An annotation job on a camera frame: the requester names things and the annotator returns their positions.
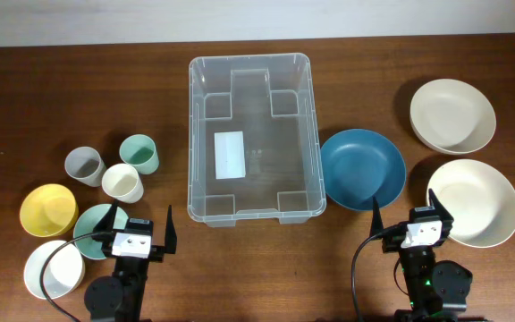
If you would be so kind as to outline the cream cup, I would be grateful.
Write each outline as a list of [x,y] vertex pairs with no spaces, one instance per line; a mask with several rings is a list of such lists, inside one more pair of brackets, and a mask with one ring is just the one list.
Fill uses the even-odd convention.
[[144,194],[138,171],[127,164],[109,167],[102,177],[101,186],[109,197],[129,204],[138,202]]

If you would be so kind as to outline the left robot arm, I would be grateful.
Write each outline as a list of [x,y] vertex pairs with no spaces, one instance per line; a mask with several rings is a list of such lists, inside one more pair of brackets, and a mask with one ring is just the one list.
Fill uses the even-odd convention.
[[129,218],[122,229],[114,227],[118,202],[114,201],[92,231],[92,239],[101,243],[101,251],[115,259],[114,272],[94,280],[84,295],[84,304],[93,321],[139,321],[148,280],[148,266],[163,262],[174,254],[177,234],[172,210],[167,210],[165,244],[154,245],[154,223]]

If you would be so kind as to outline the light green bowl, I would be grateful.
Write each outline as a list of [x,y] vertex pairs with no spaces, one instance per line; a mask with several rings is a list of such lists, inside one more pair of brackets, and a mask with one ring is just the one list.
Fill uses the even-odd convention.
[[[110,204],[99,204],[86,210],[74,226],[73,237],[77,238],[83,234],[91,233],[110,207]],[[117,208],[114,229],[123,229],[128,218],[127,213],[122,208]],[[92,240],[90,237],[76,241],[75,245],[86,258],[94,260],[106,259],[105,254],[101,250],[102,244]]]

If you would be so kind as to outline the grey cup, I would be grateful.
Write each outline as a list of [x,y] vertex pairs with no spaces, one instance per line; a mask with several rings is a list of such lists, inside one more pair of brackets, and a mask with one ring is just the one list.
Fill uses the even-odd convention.
[[106,164],[94,148],[78,147],[66,157],[64,169],[71,178],[90,187],[99,187]]

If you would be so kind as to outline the yellow bowl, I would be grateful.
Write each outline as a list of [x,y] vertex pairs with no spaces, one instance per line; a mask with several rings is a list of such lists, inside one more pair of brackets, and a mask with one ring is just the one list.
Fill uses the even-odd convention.
[[74,227],[79,207],[73,193],[65,186],[49,183],[30,192],[21,203],[23,229],[36,237],[55,237]]

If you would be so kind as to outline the dark blue plate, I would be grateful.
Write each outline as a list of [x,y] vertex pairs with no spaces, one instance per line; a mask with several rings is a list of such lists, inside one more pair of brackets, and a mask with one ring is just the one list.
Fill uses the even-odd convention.
[[369,211],[400,197],[407,169],[400,150],[382,134],[364,130],[340,131],[321,148],[325,192],[337,204]]

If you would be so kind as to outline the cream plate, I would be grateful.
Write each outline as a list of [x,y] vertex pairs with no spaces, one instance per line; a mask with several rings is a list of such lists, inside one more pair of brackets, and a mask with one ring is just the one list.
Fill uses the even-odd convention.
[[441,165],[427,187],[453,217],[449,238],[473,248],[491,248],[515,233],[515,189],[492,166],[473,159]]

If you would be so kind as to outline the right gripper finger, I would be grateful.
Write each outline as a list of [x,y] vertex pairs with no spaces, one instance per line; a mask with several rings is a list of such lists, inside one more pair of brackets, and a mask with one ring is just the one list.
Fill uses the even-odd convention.
[[383,220],[380,214],[380,206],[375,196],[372,197],[372,211],[370,237],[380,234],[384,229]]
[[450,212],[444,207],[444,205],[440,202],[440,200],[437,198],[436,194],[432,189],[427,190],[427,195],[428,205],[435,209],[435,214],[439,217],[439,220],[442,223],[440,238],[436,242],[436,244],[443,244],[450,235],[454,218],[450,214]]

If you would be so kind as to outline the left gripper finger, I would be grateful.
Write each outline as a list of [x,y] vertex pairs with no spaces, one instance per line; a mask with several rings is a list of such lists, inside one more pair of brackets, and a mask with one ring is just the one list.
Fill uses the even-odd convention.
[[98,221],[93,228],[93,233],[111,232],[114,229],[114,221],[118,209],[119,201],[115,199],[107,210],[106,214]]
[[172,213],[172,206],[169,205],[165,226],[165,254],[175,254],[177,249],[177,234],[173,223]]

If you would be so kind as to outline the green cup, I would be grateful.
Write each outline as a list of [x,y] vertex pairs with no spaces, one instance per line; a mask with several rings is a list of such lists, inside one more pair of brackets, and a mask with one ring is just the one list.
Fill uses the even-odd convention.
[[134,134],[125,139],[120,148],[121,160],[140,174],[152,174],[159,167],[156,143],[147,135]]

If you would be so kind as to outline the beige bowl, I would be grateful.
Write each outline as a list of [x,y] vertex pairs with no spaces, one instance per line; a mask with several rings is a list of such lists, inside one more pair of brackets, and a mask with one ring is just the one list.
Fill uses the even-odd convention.
[[461,80],[438,79],[422,85],[410,101],[409,119],[426,146],[448,155],[480,150],[496,130],[490,101]]

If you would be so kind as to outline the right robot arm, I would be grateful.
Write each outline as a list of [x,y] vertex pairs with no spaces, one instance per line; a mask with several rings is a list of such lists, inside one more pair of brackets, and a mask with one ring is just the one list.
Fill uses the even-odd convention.
[[388,228],[373,201],[369,236],[382,241],[384,253],[399,255],[409,296],[410,308],[396,310],[396,321],[456,321],[467,309],[473,275],[454,261],[436,260],[434,253],[448,239],[454,218],[433,191],[427,195],[426,207],[411,209],[407,221]]

